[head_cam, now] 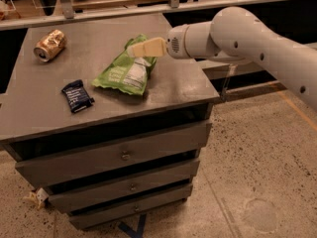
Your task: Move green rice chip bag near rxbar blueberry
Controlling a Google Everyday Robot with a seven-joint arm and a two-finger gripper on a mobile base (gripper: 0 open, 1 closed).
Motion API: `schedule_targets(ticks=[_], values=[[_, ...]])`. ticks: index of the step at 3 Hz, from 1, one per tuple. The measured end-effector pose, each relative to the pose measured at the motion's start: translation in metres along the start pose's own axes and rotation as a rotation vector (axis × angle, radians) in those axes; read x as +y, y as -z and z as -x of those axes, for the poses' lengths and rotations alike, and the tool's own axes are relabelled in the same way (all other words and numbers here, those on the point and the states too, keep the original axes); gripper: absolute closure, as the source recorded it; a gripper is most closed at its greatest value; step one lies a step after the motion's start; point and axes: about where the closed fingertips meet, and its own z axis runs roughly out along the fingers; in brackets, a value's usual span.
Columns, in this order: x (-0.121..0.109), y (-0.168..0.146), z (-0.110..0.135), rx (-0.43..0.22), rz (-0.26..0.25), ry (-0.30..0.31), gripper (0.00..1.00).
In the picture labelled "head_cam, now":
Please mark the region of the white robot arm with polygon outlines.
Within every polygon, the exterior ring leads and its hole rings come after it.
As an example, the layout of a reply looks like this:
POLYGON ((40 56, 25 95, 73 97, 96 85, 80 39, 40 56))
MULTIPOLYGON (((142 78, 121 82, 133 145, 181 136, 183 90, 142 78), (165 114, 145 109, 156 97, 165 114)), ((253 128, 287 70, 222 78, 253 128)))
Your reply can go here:
POLYGON ((231 65, 252 61, 317 110, 317 51, 278 35, 241 7, 227 7, 208 22, 174 27, 166 38, 131 45, 127 53, 132 58, 170 55, 231 65))

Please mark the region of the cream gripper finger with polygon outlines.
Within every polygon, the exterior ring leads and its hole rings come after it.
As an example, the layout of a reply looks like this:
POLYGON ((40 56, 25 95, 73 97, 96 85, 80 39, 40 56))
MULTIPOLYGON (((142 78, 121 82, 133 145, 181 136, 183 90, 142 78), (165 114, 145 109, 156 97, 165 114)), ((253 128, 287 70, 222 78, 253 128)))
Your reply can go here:
POLYGON ((143 43, 137 43, 127 47, 127 54, 131 58, 142 58, 145 55, 143 43))

